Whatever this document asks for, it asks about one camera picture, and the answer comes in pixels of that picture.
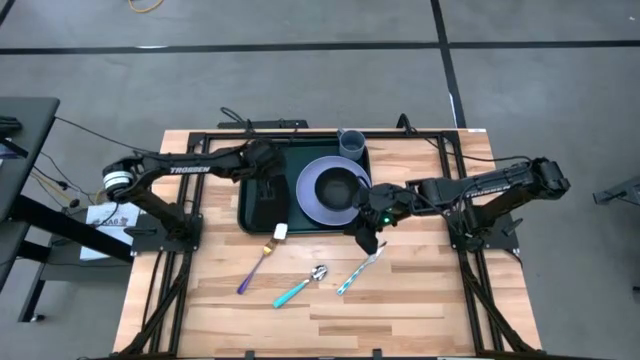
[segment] white paper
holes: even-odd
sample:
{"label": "white paper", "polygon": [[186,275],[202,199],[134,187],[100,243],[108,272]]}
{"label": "white paper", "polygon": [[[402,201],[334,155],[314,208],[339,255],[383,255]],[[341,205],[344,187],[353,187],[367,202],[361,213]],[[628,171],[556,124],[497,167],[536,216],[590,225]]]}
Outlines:
{"label": "white paper", "polygon": [[[87,209],[87,224],[101,224],[105,219],[109,218],[115,209],[115,203],[107,203],[101,205],[89,206]],[[136,225],[138,221],[138,215],[140,214],[140,208],[133,204],[121,204],[111,218],[102,226],[98,227],[98,231],[105,233],[117,240],[122,241],[127,245],[131,245],[133,238],[125,234],[124,229]],[[104,259],[108,256],[82,247],[80,249],[80,260],[96,260]]]}

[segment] butcher block tabletop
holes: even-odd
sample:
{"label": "butcher block tabletop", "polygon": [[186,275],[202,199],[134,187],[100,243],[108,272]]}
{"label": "butcher block tabletop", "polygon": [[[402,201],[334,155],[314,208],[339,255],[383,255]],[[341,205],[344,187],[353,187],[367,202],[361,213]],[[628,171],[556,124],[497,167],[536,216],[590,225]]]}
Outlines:
{"label": "butcher block tabletop", "polygon": [[[184,153],[189,132],[166,131],[161,152]],[[459,130],[459,134],[464,155],[493,157],[484,130]],[[211,151],[242,142],[215,140]],[[407,180],[442,176],[438,151],[424,139],[370,139],[367,147],[373,183],[404,186]],[[453,156],[450,163],[455,169]],[[492,162],[468,159],[465,166],[469,176],[495,168]],[[178,176],[163,177],[153,191],[174,202],[179,182]],[[257,357],[370,356],[375,348],[385,356],[473,354],[458,258],[439,216],[413,217],[385,228],[379,234],[388,242],[382,256],[343,296],[336,294],[337,289],[366,254],[353,237],[341,234],[290,235],[262,263],[245,294],[238,295],[238,285],[270,236],[252,236],[238,226],[238,184],[213,175],[205,176],[204,183],[205,227],[193,256],[178,356],[240,357],[247,350],[254,350]],[[114,351],[127,346],[140,330],[156,256],[149,253],[135,259]],[[497,307],[524,341],[539,348],[520,265],[501,250],[485,251],[485,256]],[[165,258],[149,313],[156,306]],[[273,308],[277,297],[319,264],[329,269],[321,282],[309,283],[285,306]],[[484,344],[491,348],[486,313],[479,303],[478,308]],[[168,346],[173,313],[169,309],[165,318],[161,351]]]}

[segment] gray floor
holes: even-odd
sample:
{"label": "gray floor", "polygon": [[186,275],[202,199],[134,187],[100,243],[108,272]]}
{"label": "gray floor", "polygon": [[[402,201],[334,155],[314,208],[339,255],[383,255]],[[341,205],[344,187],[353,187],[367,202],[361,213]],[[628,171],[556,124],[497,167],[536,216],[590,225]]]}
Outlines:
{"label": "gray floor", "polygon": [[[633,0],[441,2],[452,41],[640,38]],[[435,39],[422,0],[167,0],[147,15],[126,1],[17,0],[0,28],[0,47]],[[545,349],[635,359],[640,214],[624,203],[597,207],[591,193],[638,175],[640,48],[456,50],[453,58],[467,124],[488,129],[494,154],[547,156],[573,185],[560,201],[516,212]],[[0,56],[0,74],[0,96],[57,96],[60,116],[147,148],[167,128],[215,127],[220,106],[314,127],[393,125],[400,112],[416,126],[453,126],[437,50]],[[61,123],[45,152],[92,191],[102,167],[127,154]],[[46,159],[39,164],[53,173]],[[25,193],[54,205],[34,184]],[[109,353],[126,284],[47,284],[38,306],[47,321],[18,324],[34,272],[19,262],[0,294],[2,358]]]}

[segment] black desk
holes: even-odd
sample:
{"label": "black desk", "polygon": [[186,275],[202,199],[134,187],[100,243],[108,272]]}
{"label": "black desk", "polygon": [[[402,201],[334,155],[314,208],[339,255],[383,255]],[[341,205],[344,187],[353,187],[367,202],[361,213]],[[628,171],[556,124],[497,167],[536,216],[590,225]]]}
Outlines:
{"label": "black desk", "polygon": [[[22,124],[20,131],[9,135],[12,142],[28,152],[26,158],[4,160],[0,165],[0,290],[7,280],[16,257],[41,263],[20,321],[31,320],[33,309],[44,287],[44,281],[47,280],[47,274],[58,274],[54,276],[55,278],[63,278],[71,274],[65,271],[65,276],[61,276],[59,270],[49,269],[51,267],[47,267],[46,262],[52,262],[51,259],[64,258],[67,260],[64,261],[65,263],[78,262],[82,245],[111,256],[113,259],[107,259],[107,263],[113,261],[120,264],[122,261],[133,263],[130,255],[131,247],[84,224],[84,213],[77,214],[77,219],[74,220],[62,212],[51,210],[20,194],[49,135],[59,104],[60,100],[55,98],[0,97],[0,114],[15,117]],[[30,225],[75,243],[52,248],[26,241],[24,238]],[[95,272],[87,272],[89,269],[80,270],[85,274]]]}

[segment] green tray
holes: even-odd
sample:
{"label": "green tray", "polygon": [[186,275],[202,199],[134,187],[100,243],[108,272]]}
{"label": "green tray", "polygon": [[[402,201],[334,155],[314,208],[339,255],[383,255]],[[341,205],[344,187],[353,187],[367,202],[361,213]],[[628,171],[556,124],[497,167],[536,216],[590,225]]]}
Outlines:
{"label": "green tray", "polygon": [[[298,176],[310,162],[315,159],[339,155],[338,139],[298,139],[291,142],[290,145],[282,149],[287,167],[285,169],[285,177],[289,184],[289,193],[291,204],[289,207],[289,230],[290,234],[313,234],[326,232],[341,232],[347,225],[343,226],[327,226],[319,224],[305,215],[298,205],[296,197],[296,182]],[[371,169],[369,166],[369,153],[365,148],[360,160],[356,161],[371,178]],[[251,216],[253,215],[253,206],[257,194],[257,186],[255,180],[244,180],[240,182],[240,196],[238,198],[238,224],[240,228],[249,234],[271,234],[273,229],[260,229],[251,224]]]}

